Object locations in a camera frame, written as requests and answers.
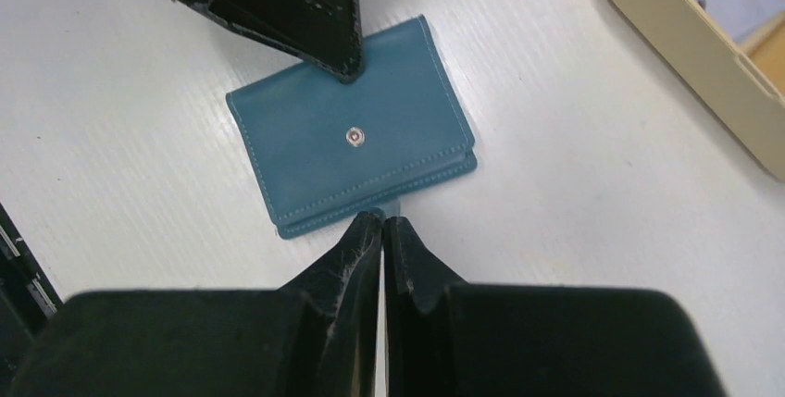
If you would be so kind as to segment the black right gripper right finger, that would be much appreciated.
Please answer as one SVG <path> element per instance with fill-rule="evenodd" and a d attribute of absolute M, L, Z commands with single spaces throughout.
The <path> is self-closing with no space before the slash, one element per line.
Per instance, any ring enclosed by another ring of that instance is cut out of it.
<path fill-rule="evenodd" d="M 390 396 L 455 392 L 450 288 L 465 281 L 405 217 L 383 225 L 387 387 Z"/>

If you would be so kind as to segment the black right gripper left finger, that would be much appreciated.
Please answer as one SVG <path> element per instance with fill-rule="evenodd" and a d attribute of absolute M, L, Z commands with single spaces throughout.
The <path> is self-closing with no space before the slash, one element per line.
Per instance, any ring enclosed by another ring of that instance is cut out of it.
<path fill-rule="evenodd" d="M 381 240 L 381 218 L 362 212 L 331 249 L 280 288 L 305 301 L 289 396 L 373 394 Z"/>

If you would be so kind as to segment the beige oval plastic tray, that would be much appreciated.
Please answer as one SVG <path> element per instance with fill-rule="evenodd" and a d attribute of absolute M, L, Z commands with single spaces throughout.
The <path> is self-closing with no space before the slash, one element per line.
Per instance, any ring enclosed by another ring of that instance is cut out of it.
<path fill-rule="evenodd" d="M 609 0 L 748 153 L 784 179 L 784 84 L 696 0 Z"/>

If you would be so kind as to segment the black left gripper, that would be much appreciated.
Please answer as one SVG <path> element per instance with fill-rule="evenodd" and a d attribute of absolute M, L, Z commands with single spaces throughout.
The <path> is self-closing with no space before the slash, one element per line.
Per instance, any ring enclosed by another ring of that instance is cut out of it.
<path fill-rule="evenodd" d="M 62 301 L 12 219 L 1 211 L 1 387 Z"/>

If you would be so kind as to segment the teal leather card holder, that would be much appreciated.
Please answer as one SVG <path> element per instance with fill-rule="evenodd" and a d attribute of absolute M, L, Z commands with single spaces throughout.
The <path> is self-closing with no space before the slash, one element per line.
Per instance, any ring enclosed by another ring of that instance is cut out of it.
<path fill-rule="evenodd" d="M 475 137 L 416 17 L 367 37 L 344 84 L 306 63 L 230 92 L 268 215 L 285 240 L 473 171 Z"/>

